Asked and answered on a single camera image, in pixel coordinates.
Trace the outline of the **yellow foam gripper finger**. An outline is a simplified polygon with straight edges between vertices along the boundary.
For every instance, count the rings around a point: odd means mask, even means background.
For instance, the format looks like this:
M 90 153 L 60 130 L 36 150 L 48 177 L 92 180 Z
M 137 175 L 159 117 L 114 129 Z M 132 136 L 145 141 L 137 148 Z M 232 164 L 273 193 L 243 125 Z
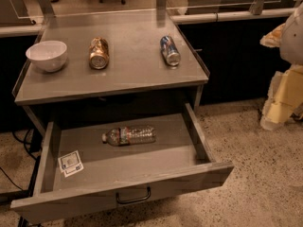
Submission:
M 290 118 L 303 119 L 303 66 L 276 71 L 262 109 L 260 125 L 268 131 L 282 127 Z
M 281 24 L 268 34 L 264 35 L 260 40 L 260 44 L 270 48 L 280 47 L 280 40 L 284 26 L 285 24 Z

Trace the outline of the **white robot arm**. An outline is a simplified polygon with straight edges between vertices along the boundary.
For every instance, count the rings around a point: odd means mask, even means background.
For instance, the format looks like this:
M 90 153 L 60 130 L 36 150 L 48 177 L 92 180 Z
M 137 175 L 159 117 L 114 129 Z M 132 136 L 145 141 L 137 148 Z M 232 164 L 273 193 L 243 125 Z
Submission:
M 284 73 L 275 72 L 262 109 L 260 125 L 272 131 L 282 127 L 292 115 L 302 119 L 303 5 L 296 8 L 284 24 L 263 36 L 260 44 L 278 47 L 280 57 L 291 65 Z

